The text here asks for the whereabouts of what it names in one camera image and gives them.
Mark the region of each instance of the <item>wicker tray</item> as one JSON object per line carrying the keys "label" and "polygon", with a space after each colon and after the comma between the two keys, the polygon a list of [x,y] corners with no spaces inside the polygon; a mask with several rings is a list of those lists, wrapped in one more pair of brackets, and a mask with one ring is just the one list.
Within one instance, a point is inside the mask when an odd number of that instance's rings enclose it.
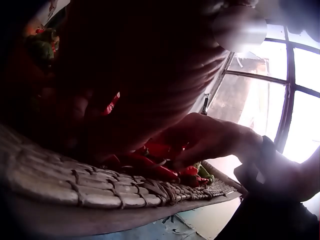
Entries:
{"label": "wicker tray", "polygon": [[41,148],[0,125],[0,177],[13,192],[37,201],[90,208],[140,208],[210,200],[236,189],[219,179],[209,187],[129,176],[79,163]]}

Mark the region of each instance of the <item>window bar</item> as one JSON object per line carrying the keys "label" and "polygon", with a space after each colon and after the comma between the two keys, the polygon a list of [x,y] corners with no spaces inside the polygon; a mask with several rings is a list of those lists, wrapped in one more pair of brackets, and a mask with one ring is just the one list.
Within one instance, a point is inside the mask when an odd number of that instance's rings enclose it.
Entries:
{"label": "window bar", "polygon": [[232,59],[234,57],[235,53],[234,52],[230,52],[227,60],[226,60],[226,63],[223,67],[223,70],[221,71],[217,81],[214,83],[214,86],[211,90],[211,95],[210,95],[210,98],[209,98],[209,104],[208,104],[208,107],[210,107],[215,95],[217,94],[217,91],[219,90],[219,87],[221,86],[221,83],[222,83],[222,80],[224,79],[224,76],[226,75],[226,71],[228,69],[228,67],[230,66],[231,62],[232,62]]}
{"label": "window bar", "polygon": [[[268,37],[265,38],[265,41],[275,42],[275,43],[287,43],[286,40],[268,38]],[[308,46],[308,45],[304,45],[304,44],[301,44],[301,43],[295,43],[295,42],[290,42],[290,43],[292,44],[293,48],[299,48],[299,49],[303,49],[303,50],[306,50],[306,51],[309,51],[309,52],[320,54],[320,49],[317,49],[315,47],[311,47],[311,46]]]}
{"label": "window bar", "polygon": [[309,94],[309,95],[315,96],[317,98],[320,98],[320,92],[317,92],[317,91],[312,90],[310,88],[306,88],[306,87],[303,87],[303,86],[295,84],[294,85],[294,89],[296,91],[301,91],[301,92],[304,92],[306,94]]}
{"label": "window bar", "polygon": [[293,111],[293,102],[294,102],[294,86],[295,86],[295,65],[294,65],[294,52],[293,45],[289,42],[288,39],[288,30],[287,27],[284,27],[284,35],[287,45],[287,81],[288,85],[286,86],[284,106],[282,110],[281,120],[279,123],[278,131],[275,138],[275,144],[280,153],[283,153],[285,143],[288,138],[292,111]]}
{"label": "window bar", "polygon": [[232,74],[232,75],[238,75],[238,76],[244,76],[244,77],[257,78],[257,79],[265,80],[268,82],[279,83],[284,86],[289,84],[289,82],[287,80],[282,80],[279,78],[264,76],[264,75],[254,74],[254,73],[238,72],[238,71],[232,71],[232,70],[226,70],[225,73]]}

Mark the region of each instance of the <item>person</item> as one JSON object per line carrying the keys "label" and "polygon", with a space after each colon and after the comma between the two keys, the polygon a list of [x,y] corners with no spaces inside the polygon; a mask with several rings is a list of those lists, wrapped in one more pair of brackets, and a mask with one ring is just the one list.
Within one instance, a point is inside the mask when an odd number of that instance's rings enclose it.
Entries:
{"label": "person", "polygon": [[[319,239],[317,217],[300,202],[320,191],[320,146],[299,164],[252,129],[198,113],[188,114],[154,141],[186,146],[174,160],[176,169],[228,155],[237,156],[245,166],[235,169],[235,176],[249,194],[216,239]],[[252,165],[258,166],[263,184],[256,181],[257,175],[244,177]]]}

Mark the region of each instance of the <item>chili pepper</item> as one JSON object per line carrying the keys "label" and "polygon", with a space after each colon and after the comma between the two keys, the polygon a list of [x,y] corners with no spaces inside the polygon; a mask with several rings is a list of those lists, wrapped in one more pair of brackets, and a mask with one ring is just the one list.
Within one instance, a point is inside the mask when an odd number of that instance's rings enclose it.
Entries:
{"label": "chili pepper", "polygon": [[154,157],[169,158],[170,146],[147,142],[145,147],[148,148],[149,154]]}
{"label": "chili pepper", "polygon": [[126,162],[126,164],[132,165],[139,170],[143,170],[145,168],[145,170],[149,170],[150,173],[155,174],[160,180],[170,182],[180,181],[178,174],[173,170],[170,170],[164,166],[156,166],[152,168],[156,165],[156,163],[145,156],[136,153],[130,153],[127,155],[127,157],[128,162]]}
{"label": "chili pepper", "polygon": [[188,166],[183,171],[180,172],[181,175],[196,175],[198,174],[198,169],[194,166]]}
{"label": "chili pepper", "polygon": [[214,176],[212,174],[209,174],[207,172],[207,170],[202,165],[199,165],[198,175],[200,177],[202,177],[202,178],[208,178],[209,179],[209,182],[207,182],[207,185],[211,185],[213,183]]}
{"label": "chili pepper", "polygon": [[43,33],[44,32],[44,29],[41,29],[41,28],[38,28],[37,30],[36,30],[36,34],[38,34],[38,33]]}

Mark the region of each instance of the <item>window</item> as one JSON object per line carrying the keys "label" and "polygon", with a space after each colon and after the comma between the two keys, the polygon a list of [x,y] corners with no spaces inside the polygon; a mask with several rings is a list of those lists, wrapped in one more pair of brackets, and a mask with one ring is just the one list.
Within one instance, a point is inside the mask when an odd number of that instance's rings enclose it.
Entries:
{"label": "window", "polygon": [[320,145],[320,99],[296,91],[292,120],[283,155],[302,163]]}
{"label": "window", "polygon": [[287,79],[287,51],[284,43],[264,41],[251,52],[236,53],[232,63],[228,70]]}
{"label": "window", "polygon": [[296,84],[320,92],[320,55],[294,48]]}
{"label": "window", "polygon": [[288,38],[289,41],[295,42],[295,43],[301,43],[310,47],[314,47],[317,49],[320,49],[320,43],[313,40],[306,31],[302,31],[300,34],[293,34],[288,31]]}
{"label": "window", "polygon": [[[248,53],[232,53],[211,92],[208,115],[252,128],[274,140],[292,161],[320,145],[320,44],[306,32],[268,24],[267,38]],[[236,179],[235,156],[208,162]],[[319,217],[320,193],[305,202]]]}
{"label": "window", "polygon": [[208,115],[250,127],[274,140],[284,94],[283,85],[227,74],[213,98]]}
{"label": "window", "polygon": [[285,40],[284,27],[281,25],[267,24],[266,38],[275,38]]}

